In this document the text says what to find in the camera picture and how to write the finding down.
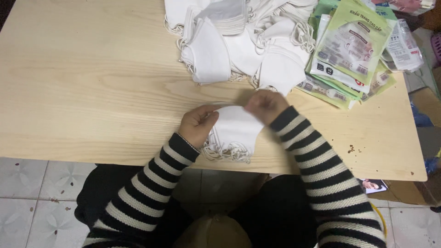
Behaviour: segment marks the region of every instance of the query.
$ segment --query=person's right hand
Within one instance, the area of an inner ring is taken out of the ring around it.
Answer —
[[[258,90],[244,108],[268,126],[289,106],[282,94],[269,90]]]

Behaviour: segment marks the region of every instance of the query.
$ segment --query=wooden table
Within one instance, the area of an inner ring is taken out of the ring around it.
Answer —
[[[162,0],[17,0],[0,33],[0,156],[143,165],[186,111],[245,103],[253,93],[246,81],[192,82],[163,19]],[[355,176],[426,180],[404,80],[396,78],[350,111],[299,90],[288,99]],[[269,130],[251,164],[200,156],[193,167],[299,172]]]

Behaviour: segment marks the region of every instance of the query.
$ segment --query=yellow cord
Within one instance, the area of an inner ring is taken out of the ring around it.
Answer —
[[[372,203],[370,203],[370,205],[372,206],[372,208],[377,212],[377,214],[380,216],[381,221],[383,222],[383,228],[384,228],[384,234],[385,234],[385,238],[387,237],[387,228],[386,228],[386,221],[383,218],[383,215],[380,213],[380,211],[378,210],[378,208],[373,205]]]

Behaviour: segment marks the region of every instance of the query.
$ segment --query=photo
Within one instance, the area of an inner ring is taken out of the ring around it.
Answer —
[[[363,191],[366,191],[366,194],[376,193],[387,190],[386,184],[381,179],[363,179],[357,178],[360,183]]]

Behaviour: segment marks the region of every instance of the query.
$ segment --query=black and white striped sweater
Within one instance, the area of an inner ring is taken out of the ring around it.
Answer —
[[[319,247],[385,248],[384,234],[367,196],[311,123],[291,106],[270,127],[298,163],[318,220]],[[155,229],[182,170],[198,155],[179,134],[173,134],[160,153],[109,202],[83,247],[144,247],[142,237]]]

